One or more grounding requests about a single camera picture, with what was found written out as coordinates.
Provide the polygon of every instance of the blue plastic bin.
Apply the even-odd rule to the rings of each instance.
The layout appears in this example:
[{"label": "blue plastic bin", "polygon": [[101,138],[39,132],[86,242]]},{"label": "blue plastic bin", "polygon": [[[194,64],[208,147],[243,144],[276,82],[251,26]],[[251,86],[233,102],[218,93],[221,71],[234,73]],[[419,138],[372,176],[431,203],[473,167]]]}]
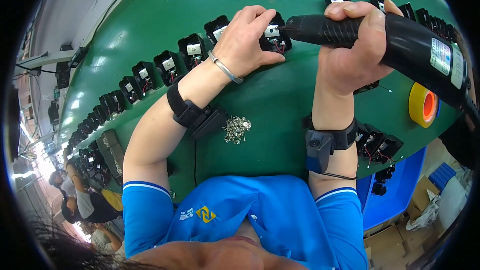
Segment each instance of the blue plastic bin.
[{"label": "blue plastic bin", "polygon": [[456,174],[455,170],[450,168],[449,165],[443,163],[437,168],[437,170],[430,174],[428,179],[435,185],[435,187],[437,187],[441,194],[450,178],[454,177]]},{"label": "blue plastic bin", "polygon": [[392,178],[385,183],[383,196],[372,194],[375,174],[357,180],[357,194],[363,215],[363,229],[375,227],[404,212],[412,198],[425,159],[423,147],[395,165]]}]

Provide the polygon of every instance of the pile of screws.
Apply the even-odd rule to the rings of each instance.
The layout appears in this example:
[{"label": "pile of screws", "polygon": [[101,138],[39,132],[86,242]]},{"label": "pile of screws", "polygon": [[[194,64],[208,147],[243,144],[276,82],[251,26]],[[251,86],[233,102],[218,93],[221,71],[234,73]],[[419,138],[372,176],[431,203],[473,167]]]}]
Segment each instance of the pile of screws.
[{"label": "pile of screws", "polygon": [[225,143],[233,142],[235,144],[240,144],[240,141],[245,141],[245,136],[243,135],[245,131],[250,130],[252,124],[250,120],[245,119],[245,117],[232,117],[226,121],[226,126],[223,130],[226,131]]}]

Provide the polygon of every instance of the silver bangle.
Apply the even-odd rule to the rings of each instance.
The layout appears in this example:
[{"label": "silver bangle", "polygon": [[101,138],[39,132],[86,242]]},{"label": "silver bangle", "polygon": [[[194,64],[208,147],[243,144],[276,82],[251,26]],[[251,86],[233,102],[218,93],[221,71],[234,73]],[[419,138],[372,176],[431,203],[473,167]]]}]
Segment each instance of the silver bangle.
[{"label": "silver bangle", "polygon": [[233,73],[231,73],[230,70],[227,69],[227,67],[225,67],[225,65],[222,64],[222,62],[220,62],[220,60],[213,55],[213,50],[208,51],[208,56],[212,59],[212,62],[216,64],[223,71],[223,73],[225,73],[232,81],[237,84],[243,83],[243,78],[237,77]]}]

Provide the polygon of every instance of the orange tape core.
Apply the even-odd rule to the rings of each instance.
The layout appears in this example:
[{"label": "orange tape core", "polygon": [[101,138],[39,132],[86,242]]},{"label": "orange tape core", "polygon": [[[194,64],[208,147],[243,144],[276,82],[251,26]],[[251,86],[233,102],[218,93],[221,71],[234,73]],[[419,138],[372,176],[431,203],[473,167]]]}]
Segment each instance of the orange tape core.
[{"label": "orange tape core", "polygon": [[430,121],[435,111],[435,94],[432,91],[427,93],[423,103],[423,120]]}]

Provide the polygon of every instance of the blue shirt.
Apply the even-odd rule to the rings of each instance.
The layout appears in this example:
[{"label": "blue shirt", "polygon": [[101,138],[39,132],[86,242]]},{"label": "blue shirt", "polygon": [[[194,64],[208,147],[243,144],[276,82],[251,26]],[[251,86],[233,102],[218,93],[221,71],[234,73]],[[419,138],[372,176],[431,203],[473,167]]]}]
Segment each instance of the blue shirt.
[{"label": "blue shirt", "polygon": [[123,186],[125,253],[171,241],[215,242],[248,218],[267,251],[319,269],[367,269],[360,200],[350,187],[316,200],[291,175],[219,176],[198,185],[174,210],[169,192],[147,182]]}]

